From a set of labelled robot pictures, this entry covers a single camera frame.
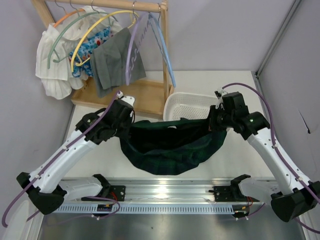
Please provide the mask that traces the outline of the green plaid skirt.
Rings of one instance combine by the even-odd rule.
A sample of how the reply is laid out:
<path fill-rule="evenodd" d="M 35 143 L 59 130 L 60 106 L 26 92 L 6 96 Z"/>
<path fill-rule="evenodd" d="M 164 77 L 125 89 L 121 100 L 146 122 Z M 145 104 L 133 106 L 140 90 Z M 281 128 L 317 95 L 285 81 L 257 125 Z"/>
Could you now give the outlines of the green plaid skirt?
<path fill-rule="evenodd" d="M 176 176 L 206 162 L 224 144 L 227 130 L 210 130 L 207 119 L 150 122 L 131 125 L 120 140 L 131 164 L 159 176 Z"/>

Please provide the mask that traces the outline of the purple plastic hanger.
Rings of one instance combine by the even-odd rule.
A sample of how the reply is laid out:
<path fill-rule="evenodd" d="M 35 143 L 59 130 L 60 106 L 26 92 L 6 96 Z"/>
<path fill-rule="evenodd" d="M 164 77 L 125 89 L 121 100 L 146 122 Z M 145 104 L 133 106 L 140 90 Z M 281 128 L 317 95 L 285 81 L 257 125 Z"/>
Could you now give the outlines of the purple plastic hanger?
<path fill-rule="evenodd" d="M 150 26 L 150 21 L 148 20 L 145 28 L 143 30 L 143 33 L 140 36 L 140 40 L 138 41 L 138 44 L 136 47 L 134 47 L 134 43 L 135 43 L 135 36 L 138 30 L 138 26 L 140 25 L 140 22 L 142 21 L 142 19 L 145 19 L 147 16 L 149 16 L 149 12 L 143 13 L 137 20 L 136 20 L 136 24 L 133 27 L 132 30 L 132 34 L 131 34 L 131 38 L 130 38 L 130 42 L 129 42 L 129 46 L 128 46 L 128 52 L 127 52 L 127 59 L 126 59 L 126 65 L 125 65 L 125 83 L 127 86 L 130 85 L 131 82 L 131 72 L 134 69 L 134 64 L 135 61 L 137 59 L 137 56 L 139 54 L 140 51 L 140 46 L 142 44 L 142 41 L 146 35 L 146 32 Z"/>

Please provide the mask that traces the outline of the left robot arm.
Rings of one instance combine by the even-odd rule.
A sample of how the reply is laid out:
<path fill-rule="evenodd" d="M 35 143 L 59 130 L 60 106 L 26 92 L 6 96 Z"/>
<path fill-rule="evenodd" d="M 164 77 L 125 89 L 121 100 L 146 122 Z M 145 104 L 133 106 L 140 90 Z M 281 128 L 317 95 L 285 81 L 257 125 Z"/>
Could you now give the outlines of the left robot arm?
<path fill-rule="evenodd" d="M 44 215 L 56 211 L 64 202 L 106 198 L 111 190 L 101 174 L 77 180 L 65 180 L 65 175 L 87 153 L 110 138 L 126 138 L 134 118 L 135 98 L 123 96 L 107 108 L 87 113 L 76 124 L 65 143 L 44 164 L 31 173 L 22 172 L 17 181 Z"/>

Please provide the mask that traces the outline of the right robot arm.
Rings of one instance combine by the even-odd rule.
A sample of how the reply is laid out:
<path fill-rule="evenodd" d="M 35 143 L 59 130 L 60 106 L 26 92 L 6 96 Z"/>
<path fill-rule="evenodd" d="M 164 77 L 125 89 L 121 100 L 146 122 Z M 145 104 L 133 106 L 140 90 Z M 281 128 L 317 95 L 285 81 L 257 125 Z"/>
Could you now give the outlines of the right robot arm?
<path fill-rule="evenodd" d="M 230 182 L 234 197 L 252 197 L 269 206 L 283 222 L 312 210 L 320 199 L 319 181 L 311 181 L 275 139 L 271 124 L 262 113 L 249 112 L 240 92 L 215 92 L 217 103 L 210 107 L 213 131 L 232 129 L 253 147 L 272 172 L 276 185 L 243 174 Z"/>

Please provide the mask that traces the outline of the grey skirt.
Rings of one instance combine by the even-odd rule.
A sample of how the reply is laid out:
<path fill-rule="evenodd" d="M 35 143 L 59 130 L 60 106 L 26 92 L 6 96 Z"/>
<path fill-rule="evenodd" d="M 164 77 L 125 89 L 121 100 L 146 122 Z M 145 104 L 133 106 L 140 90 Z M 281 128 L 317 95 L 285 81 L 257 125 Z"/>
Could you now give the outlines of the grey skirt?
<path fill-rule="evenodd" d="M 90 56 L 97 96 L 103 98 L 114 88 L 126 84 L 126 63 L 131 32 L 123 28 L 103 44 L 95 48 Z"/>

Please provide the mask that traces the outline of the light blue plastic hanger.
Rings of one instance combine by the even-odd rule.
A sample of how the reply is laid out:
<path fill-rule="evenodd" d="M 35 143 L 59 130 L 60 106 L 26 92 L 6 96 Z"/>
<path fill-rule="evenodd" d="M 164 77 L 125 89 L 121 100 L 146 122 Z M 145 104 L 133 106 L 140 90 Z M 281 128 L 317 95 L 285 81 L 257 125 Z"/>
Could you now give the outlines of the light blue plastic hanger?
<path fill-rule="evenodd" d="M 160 53 L 162 55 L 162 60 L 164 61 L 164 64 L 165 64 L 164 69 L 166 71 L 168 71 L 172 86 L 176 87 L 177 84 L 176 84 L 176 79 L 175 79 L 175 75 L 174 75 L 173 68 L 172 68 L 171 59 L 169 56 L 167 45 L 165 43 L 164 34 L 162 33 L 162 29 L 161 29 L 160 22 L 159 22 L 160 17 L 161 17 L 161 5 L 159 3 L 157 5 L 159 8 L 158 18 L 156 18 L 151 12 L 149 12 L 147 23 L 152 29 L 153 36 L 156 40 L 156 43 L 157 43 L 158 48 L 160 50 Z"/>

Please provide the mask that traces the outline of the green plastic hanger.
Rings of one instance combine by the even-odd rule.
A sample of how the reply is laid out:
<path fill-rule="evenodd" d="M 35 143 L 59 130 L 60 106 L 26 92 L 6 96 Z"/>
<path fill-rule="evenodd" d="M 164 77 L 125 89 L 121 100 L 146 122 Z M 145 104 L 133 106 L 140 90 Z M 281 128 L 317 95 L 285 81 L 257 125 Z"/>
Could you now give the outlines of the green plastic hanger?
<path fill-rule="evenodd" d="M 58 31 L 58 35 L 55 37 L 46 58 L 46 68 L 48 70 L 52 64 L 58 65 L 60 62 L 63 62 L 69 56 L 69 53 L 75 49 L 90 25 L 100 18 L 98 15 L 92 15 L 91 12 L 99 11 L 108 13 L 102 8 L 94 8 L 91 5 L 82 6 L 81 8 L 84 9 L 84 12 L 81 12 L 79 15 L 74 14 L 56 28 L 54 28 L 53 25 L 49 27 L 50 29 Z"/>

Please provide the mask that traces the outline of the yellow plastic hanger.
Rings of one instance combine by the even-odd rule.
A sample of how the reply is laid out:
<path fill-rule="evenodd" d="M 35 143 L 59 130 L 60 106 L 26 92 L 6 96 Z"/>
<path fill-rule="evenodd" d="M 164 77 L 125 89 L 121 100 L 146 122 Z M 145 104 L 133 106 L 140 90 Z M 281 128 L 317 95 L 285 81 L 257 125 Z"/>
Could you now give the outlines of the yellow plastic hanger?
<path fill-rule="evenodd" d="M 137 13 L 134 13 L 132 10 L 117 10 L 111 13 L 106 12 L 100 12 L 100 11 L 93 11 L 91 12 L 92 15 L 97 15 L 99 18 L 93 22 L 89 26 L 89 29 L 84 33 L 84 36 L 79 40 L 78 44 L 76 45 L 75 49 L 73 50 L 71 56 L 70 56 L 70 69 L 71 73 L 74 70 L 74 60 L 76 57 L 76 54 L 80 48 L 80 45 L 89 37 L 92 37 L 94 34 L 102 31 L 103 29 L 110 27 L 111 34 L 119 32 L 122 27 L 121 25 L 116 21 L 115 16 L 116 15 L 122 15 L 122 14 L 129 14 L 131 18 L 131 24 L 128 26 L 129 28 L 133 27 L 133 25 L 137 22 L 137 19 L 139 15 Z"/>

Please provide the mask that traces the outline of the orange plastic hanger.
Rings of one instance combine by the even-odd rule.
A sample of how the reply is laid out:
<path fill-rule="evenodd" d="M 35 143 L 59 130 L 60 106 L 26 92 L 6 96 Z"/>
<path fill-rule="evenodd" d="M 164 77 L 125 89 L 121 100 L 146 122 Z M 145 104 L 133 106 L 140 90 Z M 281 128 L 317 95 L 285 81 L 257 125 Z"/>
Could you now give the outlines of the orange plastic hanger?
<path fill-rule="evenodd" d="M 65 15 L 63 17 L 61 17 L 57 22 L 55 22 L 53 24 L 53 27 L 56 28 L 58 25 L 62 24 L 66 19 L 68 19 L 69 17 L 78 14 L 78 16 L 80 15 L 81 12 L 84 12 L 85 10 L 83 8 L 77 8 L 75 6 L 73 6 L 73 3 L 71 0 L 67 1 L 70 5 L 70 7 L 73 9 L 73 11 L 71 12 L 67 12 L 66 9 L 59 4 L 59 2 L 57 0 L 54 1 L 54 3 L 61 9 L 63 9 Z"/>

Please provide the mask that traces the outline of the wooden clothes rack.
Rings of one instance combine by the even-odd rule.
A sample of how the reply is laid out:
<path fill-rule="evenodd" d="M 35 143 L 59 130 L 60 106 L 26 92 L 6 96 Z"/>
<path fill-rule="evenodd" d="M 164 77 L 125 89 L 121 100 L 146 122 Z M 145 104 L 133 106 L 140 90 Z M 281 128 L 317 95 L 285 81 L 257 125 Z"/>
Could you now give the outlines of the wooden clothes rack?
<path fill-rule="evenodd" d="M 161 4 L 142 1 L 134 2 L 132 0 L 94 0 L 93 5 L 111 9 L 159 13 L 161 19 L 160 33 L 163 34 L 164 43 L 168 43 L 168 2 L 166 0 L 163 0 Z M 163 116 L 165 103 L 174 92 L 174 87 L 169 83 L 171 79 L 168 70 L 169 65 L 165 62 L 162 65 L 163 82 L 142 78 L 129 86 L 118 88 L 125 94 L 135 97 L 135 112 L 138 115 L 146 115 L 156 119 L 160 119 Z M 111 102 L 114 93 L 115 91 L 103 98 L 99 98 L 94 81 L 92 78 L 89 78 L 84 87 L 76 90 L 71 95 L 70 100 L 74 105 L 78 106 L 103 108 Z"/>

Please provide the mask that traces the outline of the white plastic basket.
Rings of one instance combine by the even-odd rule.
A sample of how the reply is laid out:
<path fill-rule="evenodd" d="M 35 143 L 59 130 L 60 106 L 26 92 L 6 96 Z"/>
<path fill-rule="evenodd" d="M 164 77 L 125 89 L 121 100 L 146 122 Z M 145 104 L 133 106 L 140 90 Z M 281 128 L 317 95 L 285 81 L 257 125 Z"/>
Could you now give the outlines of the white plastic basket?
<path fill-rule="evenodd" d="M 217 102 L 218 99 L 215 96 L 175 92 L 165 102 L 163 120 L 168 122 L 178 121 L 181 118 L 188 120 L 206 119 L 210 106 Z"/>

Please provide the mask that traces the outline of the blue floral garment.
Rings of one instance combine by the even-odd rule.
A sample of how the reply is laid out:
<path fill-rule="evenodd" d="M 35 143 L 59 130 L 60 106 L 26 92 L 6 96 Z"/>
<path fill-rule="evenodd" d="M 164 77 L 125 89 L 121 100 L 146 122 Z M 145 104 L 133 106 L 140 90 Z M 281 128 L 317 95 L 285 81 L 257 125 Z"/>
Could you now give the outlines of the blue floral garment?
<path fill-rule="evenodd" d="M 86 39 L 79 47 L 79 50 L 73 61 L 72 75 L 74 78 L 80 78 L 82 74 L 86 74 L 89 77 L 93 76 L 90 59 L 93 50 L 106 42 L 111 35 L 111 28 L 108 26 L 102 31 L 94 34 Z"/>

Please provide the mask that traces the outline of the white pleated garment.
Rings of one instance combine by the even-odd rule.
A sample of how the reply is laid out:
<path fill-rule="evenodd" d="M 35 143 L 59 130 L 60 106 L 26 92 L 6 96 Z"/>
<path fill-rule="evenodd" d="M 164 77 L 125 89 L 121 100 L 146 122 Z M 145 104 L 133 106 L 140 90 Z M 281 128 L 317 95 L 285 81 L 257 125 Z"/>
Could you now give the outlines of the white pleated garment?
<path fill-rule="evenodd" d="M 81 77 L 73 77 L 71 72 L 70 57 L 73 50 L 68 54 L 68 57 L 61 61 L 60 64 L 52 64 L 50 69 L 47 69 L 47 57 L 55 37 L 59 32 L 50 28 L 54 23 L 51 23 L 47 30 L 42 33 L 36 52 L 36 67 L 35 75 L 40 78 L 45 93 L 49 97 L 61 100 L 69 96 L 72 90 L 81 89 L 84 81 L 88 79 L 85 73 Z"/>

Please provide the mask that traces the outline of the aluminium mounting rail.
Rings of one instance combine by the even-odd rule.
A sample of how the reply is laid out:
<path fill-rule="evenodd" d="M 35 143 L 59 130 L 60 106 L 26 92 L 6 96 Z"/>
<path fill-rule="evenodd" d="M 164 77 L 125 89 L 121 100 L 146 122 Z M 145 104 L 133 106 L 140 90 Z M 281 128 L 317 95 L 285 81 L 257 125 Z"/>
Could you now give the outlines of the aluminium mounting rail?
<path fill-rule="evenodd" d="M 229 186 L 231 178 L 116 178 L 113 186 L 125 186 L 124 204 L 215 204 L 215 186 Z"/>

